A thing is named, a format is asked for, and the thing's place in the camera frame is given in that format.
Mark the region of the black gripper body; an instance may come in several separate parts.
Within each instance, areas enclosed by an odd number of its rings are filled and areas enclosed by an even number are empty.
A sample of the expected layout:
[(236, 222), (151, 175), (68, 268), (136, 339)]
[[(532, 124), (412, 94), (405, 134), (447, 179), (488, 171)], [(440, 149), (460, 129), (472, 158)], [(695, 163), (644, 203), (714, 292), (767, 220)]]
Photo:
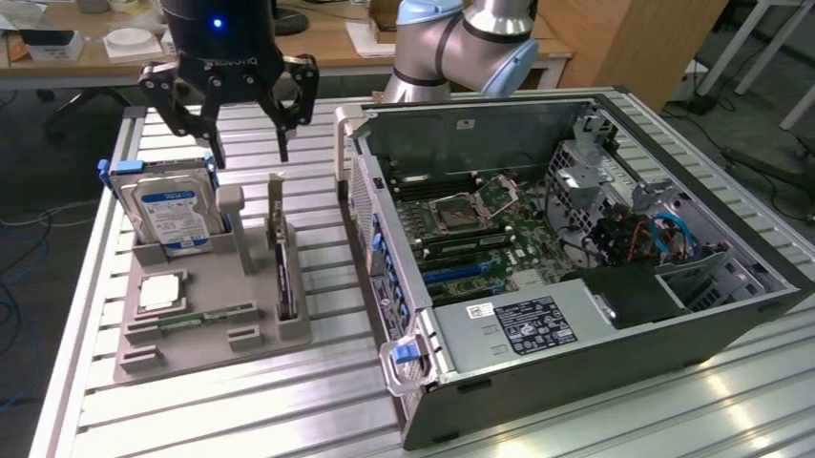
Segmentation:
[(269, 90), (284, 70), (275, 46), (272, 3), (252, 0), (176, 0), (160, 3), (179, 57), (179, 77), (200, 92), (209, 79), (223, 103), (256, 100), (244, 78)]

